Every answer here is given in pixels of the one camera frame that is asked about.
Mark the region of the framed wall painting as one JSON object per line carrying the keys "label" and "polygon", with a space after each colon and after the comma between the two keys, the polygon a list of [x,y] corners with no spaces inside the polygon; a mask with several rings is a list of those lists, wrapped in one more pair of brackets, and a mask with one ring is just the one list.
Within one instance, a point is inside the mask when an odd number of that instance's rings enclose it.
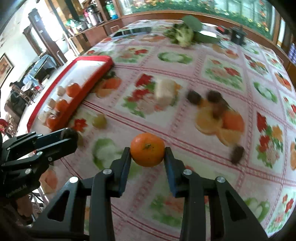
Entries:
{"label": "framed wall painting", "polygon": [[3,86],[5,80],[7,79],[8,75],[14,68],[13,63],[7,57],[5,53],[0,58],[0,85]]}

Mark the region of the dark brown jujube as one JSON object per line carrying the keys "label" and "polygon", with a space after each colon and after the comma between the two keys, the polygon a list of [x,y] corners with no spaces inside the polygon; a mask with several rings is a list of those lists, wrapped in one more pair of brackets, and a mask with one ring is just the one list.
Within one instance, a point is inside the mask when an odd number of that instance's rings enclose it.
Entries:
{"label": "dark brown jujube", "polygon": [[206,94],[208,102],[218,103],[222,99],[222,95],[220,92],[215,90],[209,90]]}

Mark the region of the tangerine in tray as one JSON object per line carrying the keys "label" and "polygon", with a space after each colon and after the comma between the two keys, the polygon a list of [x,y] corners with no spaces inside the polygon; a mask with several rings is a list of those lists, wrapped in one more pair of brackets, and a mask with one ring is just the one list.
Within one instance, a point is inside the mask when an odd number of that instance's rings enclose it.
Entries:
{"label": "tangerine in tray", "polygon": [[65,99],[60,99],[56,102],[55,112],[58,114],[64,113],[69,107],[69,103]]}
{"label": "tangerine in tray", "polygon": [[53,131],[59,122],[59,119],[60,118],[58,116],[50,114],[46,119],[46,126]]}
{"label": "tangerine in tray", "polygon": [[77,83],[71,83],[66,87],[66,94],[71,98],[74,98],[75,96],[77,96],[80,91],[81,91],[81,87]]}

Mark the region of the wooden cabinet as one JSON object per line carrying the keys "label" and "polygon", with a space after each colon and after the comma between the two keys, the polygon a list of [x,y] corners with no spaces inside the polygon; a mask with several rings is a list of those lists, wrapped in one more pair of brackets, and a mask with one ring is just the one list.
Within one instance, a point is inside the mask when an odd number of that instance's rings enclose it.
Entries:
{"label": "wooden cabinet", "polygon": [[71,41],[76,46],[79,54],[85,53],[91,47],[107,38],[112,33],[115,33],[126,24],[123,19],[103,22],[71,37]]}

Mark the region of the green grape near tray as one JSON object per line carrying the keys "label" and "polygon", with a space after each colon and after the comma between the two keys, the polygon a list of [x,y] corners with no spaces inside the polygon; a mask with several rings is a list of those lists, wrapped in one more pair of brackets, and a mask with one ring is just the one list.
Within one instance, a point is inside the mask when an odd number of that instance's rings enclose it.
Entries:
{"label": "green grape near tray", "polygon": [[92,125],[98,129],[105,129],[107,127],[107,120],[104,114],[98,114],[92,122]]}

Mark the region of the orange tangerine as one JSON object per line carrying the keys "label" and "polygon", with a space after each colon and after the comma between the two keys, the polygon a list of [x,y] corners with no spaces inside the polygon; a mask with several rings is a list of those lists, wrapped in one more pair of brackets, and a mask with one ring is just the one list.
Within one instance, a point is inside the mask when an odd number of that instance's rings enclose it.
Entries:
{"label": "orange tangerine", "polygon": [[156,135],[141,133],[130,143],[133,160],[142,167],[154,167],[163,161],[165,143]]}

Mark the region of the green leafy vegetable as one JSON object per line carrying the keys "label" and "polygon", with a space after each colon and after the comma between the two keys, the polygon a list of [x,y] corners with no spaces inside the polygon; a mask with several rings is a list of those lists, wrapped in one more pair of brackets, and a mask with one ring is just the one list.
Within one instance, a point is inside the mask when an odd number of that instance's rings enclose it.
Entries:
{"label": "green leafy vegetable", "polygon": [[191,15],[181,18],[180,24],[174,24],[167,29],[163,35],[167,37],[172,44],[178,44],[182,48],[189,48],[195,43],[217,44],[220,39],[201,33],[202,23]]}

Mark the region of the small dark jujube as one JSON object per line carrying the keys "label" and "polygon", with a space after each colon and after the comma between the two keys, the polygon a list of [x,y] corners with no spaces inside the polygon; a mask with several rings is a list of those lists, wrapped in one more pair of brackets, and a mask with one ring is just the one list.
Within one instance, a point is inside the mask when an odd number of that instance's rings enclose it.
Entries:
{"label": "small dark jujube", "polygon": [[244,156],[244,148],[243,146],[236,145],[231,152],[230,161],[232,164],[237,165]]}

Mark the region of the red black small object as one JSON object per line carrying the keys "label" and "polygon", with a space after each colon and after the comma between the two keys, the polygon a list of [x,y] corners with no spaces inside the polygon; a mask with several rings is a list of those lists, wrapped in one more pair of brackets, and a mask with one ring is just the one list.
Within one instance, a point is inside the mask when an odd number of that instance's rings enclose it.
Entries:
{"label": "red black small object", "polygon": [[224,27],[224,26],[217,26],[216,30],[221,33],[222,35],[228,35],[229,34],[229,29]]}

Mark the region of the black smartphone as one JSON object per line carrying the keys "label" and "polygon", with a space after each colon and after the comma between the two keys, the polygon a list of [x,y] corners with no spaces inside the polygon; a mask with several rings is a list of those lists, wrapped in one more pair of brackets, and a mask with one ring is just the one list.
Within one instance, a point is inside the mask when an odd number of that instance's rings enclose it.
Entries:
{"label": "black smartphone", "polygon": [[130,37],[133,35],[142,35],[142,34],[149,34],[152,31],[151,27],[141,27],[141,28],[134,28],[134,29],[126,29],[118,31],[111,35],[112,39],[118,39],[123,37]]}

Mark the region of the red tray white liner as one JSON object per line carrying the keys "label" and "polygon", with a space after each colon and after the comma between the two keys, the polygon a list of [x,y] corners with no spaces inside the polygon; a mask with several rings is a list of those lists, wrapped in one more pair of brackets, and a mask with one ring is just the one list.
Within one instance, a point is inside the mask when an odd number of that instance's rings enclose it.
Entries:
{"label": "red tray white liner", "polygon": [[109,56],[80,56],[68,64],[37,102],[28,132],[50,133],[67,125],[95,84],[112,68]]}

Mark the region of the green plastic bottle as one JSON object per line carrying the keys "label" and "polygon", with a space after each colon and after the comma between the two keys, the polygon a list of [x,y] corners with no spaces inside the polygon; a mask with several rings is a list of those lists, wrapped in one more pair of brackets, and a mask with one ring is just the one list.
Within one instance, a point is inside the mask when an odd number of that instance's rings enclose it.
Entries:
{"label": "green plastic bottle", "polygon": [[106,0],[105,1],[106,3],[106,9],[111,17],[112,20],[115,20],[118,18],[118,15],[116,13],[116,10],[115,10],[115,7],[114,7],[114,4],[111,0]]}

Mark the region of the white sugarcane piece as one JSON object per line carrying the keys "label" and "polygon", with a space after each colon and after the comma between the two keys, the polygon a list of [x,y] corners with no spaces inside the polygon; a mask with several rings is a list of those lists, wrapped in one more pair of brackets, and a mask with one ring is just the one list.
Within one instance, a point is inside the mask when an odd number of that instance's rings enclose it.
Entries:
{"label": "white sugarcane piece", "polygon": [[46,120],[47,120],[48,116],[49,116],[49,113],[47,111],[42,111],[38,115],[38,119],[44,125],[46,123]]}
{"label": "white sugarcane piece", "polygon": [[54,109],[56,106],[56,101],[54,99],[50,98],[47,102],[47,105],[49,108]]}
{"label": "white sugarcane piece", "polygon": [[56,93],[57,93],[58,96],[63,96],[66,93],[66,90],[65,90],[64,87],[58,86]]}

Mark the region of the floral plastic tablecloth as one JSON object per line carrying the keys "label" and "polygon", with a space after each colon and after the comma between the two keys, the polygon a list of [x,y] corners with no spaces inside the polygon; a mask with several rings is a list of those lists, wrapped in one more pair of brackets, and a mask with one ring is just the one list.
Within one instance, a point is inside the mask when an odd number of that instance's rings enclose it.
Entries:
{"label": "floral plastic tablecloth", "polygon": [[[239,193],[268,237],[295,240],[295,89],[269,48],[246,39],[243,46],[222,37],[217,45],[184,49],[163,33],[174,21],[136,21],[127,29],[151,27],[149,34],[106,38],[83,56],[106,55],[114,67],[77,108],[69,126],[81,136],[74,154],[56,161],[42,176],[52,198],[71,176],[94,176],[118,159],[141,133],[169,146],[185,167],[200,176],[224,177]],[[170,105],[154,99],[159,79],[176,83]],[[187,100],[189,90],[202,97]],[[221,93],[228,109],[212,115],[209,90]],[[105,129],[92,125],[98,114]],[[241,161],[230,161],[243,146]]]}

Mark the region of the black box device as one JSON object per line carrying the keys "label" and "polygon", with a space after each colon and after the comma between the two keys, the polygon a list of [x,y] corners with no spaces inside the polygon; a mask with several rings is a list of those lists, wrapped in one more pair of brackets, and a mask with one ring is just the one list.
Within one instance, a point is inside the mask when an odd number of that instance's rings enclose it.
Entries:
{"label": "black box device", "polygon": [[232,27],[230,41],[236,45],[242,46],[246,35],[247,33],[244,32],[242,25],[240,27]]}

